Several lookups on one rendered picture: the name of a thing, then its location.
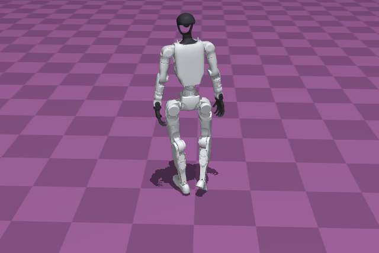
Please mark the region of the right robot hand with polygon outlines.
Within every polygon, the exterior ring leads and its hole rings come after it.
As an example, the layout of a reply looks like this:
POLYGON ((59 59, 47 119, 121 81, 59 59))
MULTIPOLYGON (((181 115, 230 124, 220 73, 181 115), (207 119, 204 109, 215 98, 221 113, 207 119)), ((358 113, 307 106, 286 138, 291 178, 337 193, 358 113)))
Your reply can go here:
POLYGON ((216 97, 215 99, 216 99, 216 102, 214 103, 213 107, 215 107, 215 105, 217 104, 217 110, 214 112, 214 114, 219 111, 216 114, 216 116, 221 117, 224 114, 223 94, 219 95, 219 99, 217 99, 216 97))

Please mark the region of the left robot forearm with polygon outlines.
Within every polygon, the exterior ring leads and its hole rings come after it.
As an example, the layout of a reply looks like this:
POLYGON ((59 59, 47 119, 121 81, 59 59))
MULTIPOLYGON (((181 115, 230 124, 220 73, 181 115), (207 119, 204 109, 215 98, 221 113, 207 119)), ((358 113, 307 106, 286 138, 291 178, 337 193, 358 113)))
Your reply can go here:
POLYGON ((161 101, 163 98, 164 89, 165 89, 165 84, 159 82, 159 73, 158 73, 156 77, 155 94, 154 94, 154 100, 153 100, 154 107, 155 107, 155 102, 160 102, 160 106, 162 105, 161 101))

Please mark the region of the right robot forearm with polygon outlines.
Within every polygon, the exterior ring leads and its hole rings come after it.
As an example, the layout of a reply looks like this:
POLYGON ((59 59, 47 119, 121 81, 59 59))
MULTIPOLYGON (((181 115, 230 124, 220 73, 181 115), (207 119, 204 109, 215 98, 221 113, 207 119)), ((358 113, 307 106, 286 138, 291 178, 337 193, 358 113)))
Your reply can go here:
POLYGON ((214 97, 219 99, 219 95, 223 94, 222 92, 222 86, 221 86, 221 76, 220 73, 217 76, 214 76, 211 78, 211 81, 213 83, 213 90, 214 90, 214 97))

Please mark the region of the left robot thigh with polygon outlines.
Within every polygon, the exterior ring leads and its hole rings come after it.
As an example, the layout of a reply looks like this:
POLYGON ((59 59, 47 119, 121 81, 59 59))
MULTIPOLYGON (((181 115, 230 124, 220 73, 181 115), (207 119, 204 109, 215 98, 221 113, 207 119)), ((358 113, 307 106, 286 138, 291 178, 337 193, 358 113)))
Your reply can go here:
POLYGON ((179 134, 179 110, 181 109, 181 100, 169 100, 165 104, 165 117, 168 135, 171 145, 175 142, 178 145, 179 153, 185 150, 186 144, 180 138, 179 134))

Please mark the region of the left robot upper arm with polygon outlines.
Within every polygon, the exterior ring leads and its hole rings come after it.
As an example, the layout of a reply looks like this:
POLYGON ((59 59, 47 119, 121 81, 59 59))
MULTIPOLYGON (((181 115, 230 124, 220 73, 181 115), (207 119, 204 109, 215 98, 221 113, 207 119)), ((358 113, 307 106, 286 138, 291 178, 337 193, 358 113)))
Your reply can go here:
POLYGON ((174 45, 168 45, 162 47, 160 51, 160 63, 159 63, 159 82, 165 83, 168 82, 168 69, 171 58, 174 55, 174 45))

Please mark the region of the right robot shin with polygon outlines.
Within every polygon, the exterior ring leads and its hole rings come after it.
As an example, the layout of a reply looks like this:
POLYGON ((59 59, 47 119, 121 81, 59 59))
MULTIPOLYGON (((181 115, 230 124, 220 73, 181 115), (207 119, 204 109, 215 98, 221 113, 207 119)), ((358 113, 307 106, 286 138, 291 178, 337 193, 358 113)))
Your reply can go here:
POLYGON ((199 150, 199 163, 200 163, 200 180, 205 182, 207 167, 210 161, 211 154, 211 137, 208 136, 206 142, 206 148, 200 148, 199 150))

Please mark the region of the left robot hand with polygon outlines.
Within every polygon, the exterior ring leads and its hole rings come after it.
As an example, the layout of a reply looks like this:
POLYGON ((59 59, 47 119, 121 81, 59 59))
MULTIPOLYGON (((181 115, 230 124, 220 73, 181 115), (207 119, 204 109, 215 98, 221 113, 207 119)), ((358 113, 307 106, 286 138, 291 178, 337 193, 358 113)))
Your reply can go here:
POLYGON ((162 117, 160 115, 160 109, 161 109, 160 102, 155 102, 155 107, 153 107, 153 109, 155 109, 155 114, 156 114, 157 119, 159 120, 159 124, 162 126, 166 126, 166 124, 164 124, 166 122, 160 119, 162 117))

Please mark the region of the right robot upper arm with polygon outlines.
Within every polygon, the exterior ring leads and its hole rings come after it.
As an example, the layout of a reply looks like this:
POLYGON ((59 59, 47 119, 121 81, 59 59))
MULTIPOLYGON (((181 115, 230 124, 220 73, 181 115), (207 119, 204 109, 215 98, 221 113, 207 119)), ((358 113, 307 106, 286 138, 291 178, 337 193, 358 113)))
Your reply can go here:
POLYGON ((216 53, 215 53, 215 47, 213 43, 209 41, 202 41, 202 43, 204 45, 205 52, 207 53, 206 58, 210 67, 207 69, 207 73, 209 77, 217 76, 219 74, 219 70, 217 68, 217 58, 216 58, 216 53))

